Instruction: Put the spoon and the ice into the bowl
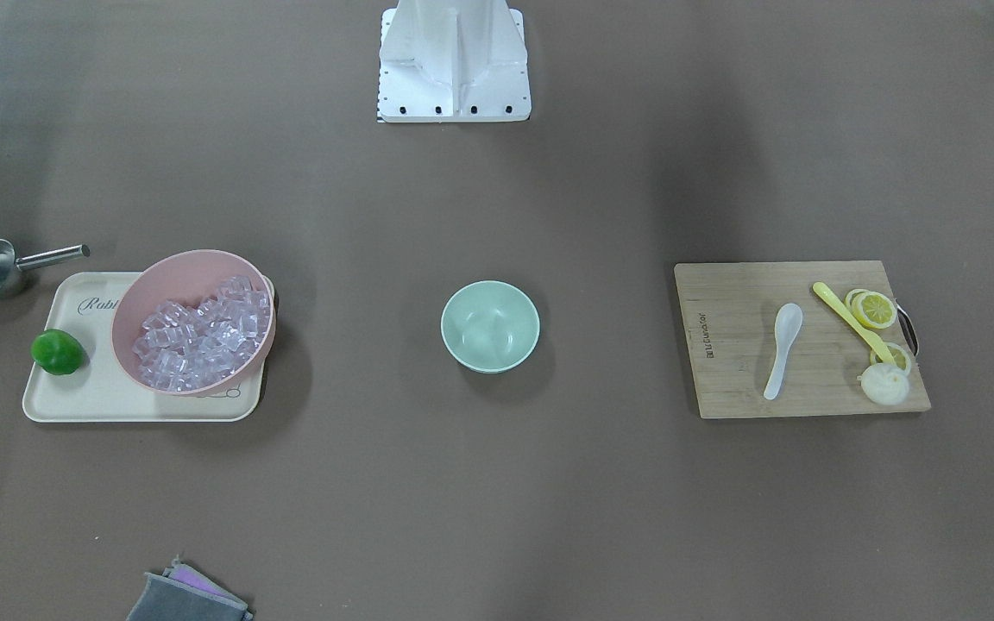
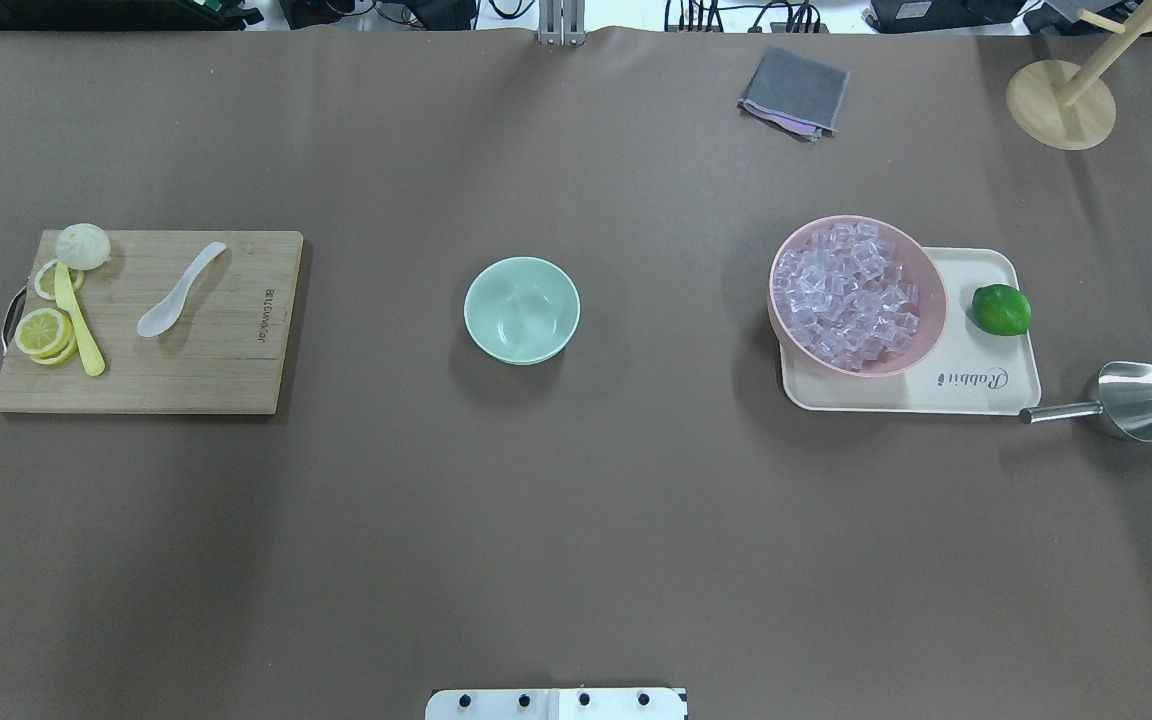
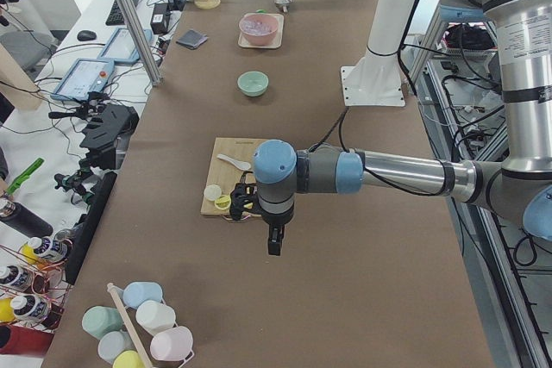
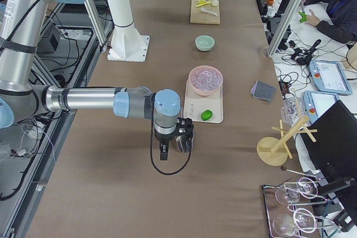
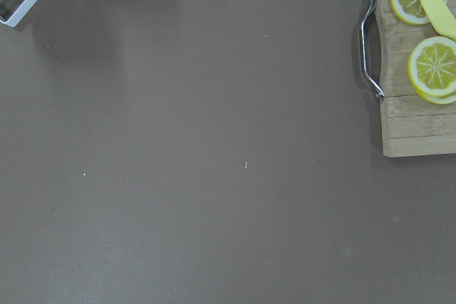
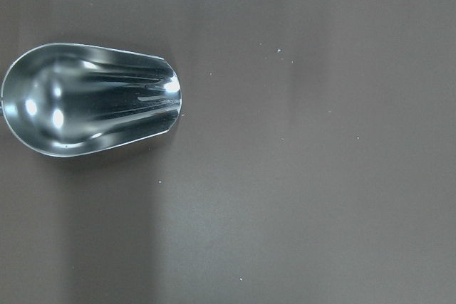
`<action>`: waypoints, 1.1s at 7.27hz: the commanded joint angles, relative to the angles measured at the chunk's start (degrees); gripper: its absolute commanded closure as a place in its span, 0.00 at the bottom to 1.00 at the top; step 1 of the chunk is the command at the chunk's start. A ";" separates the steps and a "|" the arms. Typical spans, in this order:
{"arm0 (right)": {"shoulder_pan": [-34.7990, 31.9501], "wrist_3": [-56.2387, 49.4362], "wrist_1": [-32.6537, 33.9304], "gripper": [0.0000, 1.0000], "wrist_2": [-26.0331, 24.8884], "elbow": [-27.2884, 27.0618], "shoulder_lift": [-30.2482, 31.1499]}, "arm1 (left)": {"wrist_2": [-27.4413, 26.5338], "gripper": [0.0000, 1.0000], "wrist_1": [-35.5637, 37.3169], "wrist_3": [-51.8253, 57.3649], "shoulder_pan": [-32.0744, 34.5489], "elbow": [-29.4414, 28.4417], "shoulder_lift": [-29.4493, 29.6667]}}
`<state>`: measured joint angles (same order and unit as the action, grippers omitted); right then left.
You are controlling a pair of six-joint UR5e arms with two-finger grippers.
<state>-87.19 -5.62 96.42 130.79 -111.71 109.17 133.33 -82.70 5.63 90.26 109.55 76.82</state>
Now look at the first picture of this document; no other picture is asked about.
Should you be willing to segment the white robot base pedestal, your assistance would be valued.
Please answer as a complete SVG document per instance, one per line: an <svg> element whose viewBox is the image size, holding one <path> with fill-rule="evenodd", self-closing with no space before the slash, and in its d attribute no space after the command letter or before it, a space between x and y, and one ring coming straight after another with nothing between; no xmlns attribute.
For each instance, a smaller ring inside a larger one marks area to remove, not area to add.
<svg viewBox="0 0 994 621"><path fill-rule="evenodd" d="M399 1L381 15L376 121L523 122L522 12L505 1Z"/></svg>

